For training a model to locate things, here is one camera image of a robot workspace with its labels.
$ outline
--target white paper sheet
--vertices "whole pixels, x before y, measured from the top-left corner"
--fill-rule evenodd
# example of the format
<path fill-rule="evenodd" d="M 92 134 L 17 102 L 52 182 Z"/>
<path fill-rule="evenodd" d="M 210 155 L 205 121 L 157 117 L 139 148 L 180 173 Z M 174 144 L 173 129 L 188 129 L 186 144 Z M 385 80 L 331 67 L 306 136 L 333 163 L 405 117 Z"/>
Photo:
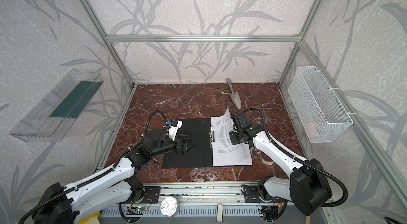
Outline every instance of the white paper sheet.
<path fill-rule="evenodd" d="M 212 155 L 214 166 L 242 166 L 252 165 L 249 145 L 232 145 L 229 132 L 233 131 L 233 121 L 230 118 L 229 109 L 219 117 L 211 117 L 212 130 L 214 131 L 214 142 L 212 144 Z"/>

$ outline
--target trowel blade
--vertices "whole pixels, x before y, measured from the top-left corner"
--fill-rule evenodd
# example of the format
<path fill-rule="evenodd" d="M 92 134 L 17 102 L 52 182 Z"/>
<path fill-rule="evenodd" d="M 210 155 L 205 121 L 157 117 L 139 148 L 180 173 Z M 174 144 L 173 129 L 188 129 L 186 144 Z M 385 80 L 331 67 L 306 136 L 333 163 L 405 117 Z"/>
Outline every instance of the trowel blade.
<path fill-rule="evenodd" d="M 242 103 L 240 101 L 240 96 L 239 93 L 236 91 L 235 93 L 230 93 L 230 98 L 233 101 L 233 104 L 238 108 L 241 109 L 242 108 Z"/>

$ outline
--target green mat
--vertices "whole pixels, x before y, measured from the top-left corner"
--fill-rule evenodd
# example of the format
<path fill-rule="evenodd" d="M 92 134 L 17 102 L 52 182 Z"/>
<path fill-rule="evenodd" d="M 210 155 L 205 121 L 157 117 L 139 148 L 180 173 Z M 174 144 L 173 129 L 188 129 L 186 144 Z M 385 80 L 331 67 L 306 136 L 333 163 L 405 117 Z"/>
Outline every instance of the green mat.
<path fill-rule="evenodd" d="M 78 118 L 103 81 L 81 81 L 52 112 L 50 117 Z"/>

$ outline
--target red marble surface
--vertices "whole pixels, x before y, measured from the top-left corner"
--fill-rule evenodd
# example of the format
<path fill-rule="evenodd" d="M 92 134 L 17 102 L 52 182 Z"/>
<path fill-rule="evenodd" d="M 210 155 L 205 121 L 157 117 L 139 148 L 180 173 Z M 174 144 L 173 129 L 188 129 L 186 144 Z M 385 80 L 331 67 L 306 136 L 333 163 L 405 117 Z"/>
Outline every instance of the red marble surface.
<path fill-rule="evenodd" d="M 303 155 L 293 125 L 285 109 L 276 83 L 233 84 L 239 92 L 242 110 L 257 107 L 265 113 L 270 133 L 293 152 Z M 138 85 L 129 109 L 109 154 L 106 166 L 111 165 L 127 148 L 141 140 L 145 123 L 151 112 L 161 110 L 167 119 L 209 118 L 221 116 L 228 107 L 230 113 L 239 110 L 232 103 L 226 84 L 165 84 Z M 256 111 L 247 112 L 248 119 L 261 123 Z M 156 115 L 149 129 L 162 128 Z M 193 181 L 256 181 L 267 175 L 287 178 L 283 170 L 256 148 L 251 148 L 252 166 L 162 169 L 162 156 L 147 170 L 137 174 L 143 183 Z"/>

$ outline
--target transparent tray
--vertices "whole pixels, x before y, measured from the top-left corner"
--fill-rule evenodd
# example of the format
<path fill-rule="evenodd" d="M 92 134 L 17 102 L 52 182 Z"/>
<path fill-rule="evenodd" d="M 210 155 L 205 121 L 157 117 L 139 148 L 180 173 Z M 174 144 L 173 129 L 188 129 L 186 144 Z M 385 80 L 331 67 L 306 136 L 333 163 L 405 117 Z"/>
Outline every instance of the transparent tray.
<path fill-rule="evenodd" d="M 29 142 L 60 142 L 103 81 L 72 69 L 10 132 Z"/>
<path fill-rule="evenodd" d="M 331 142 L 353 124 L 333 90 L 317 67 L 297 68 L 288 93 L 311 143 Z"/>

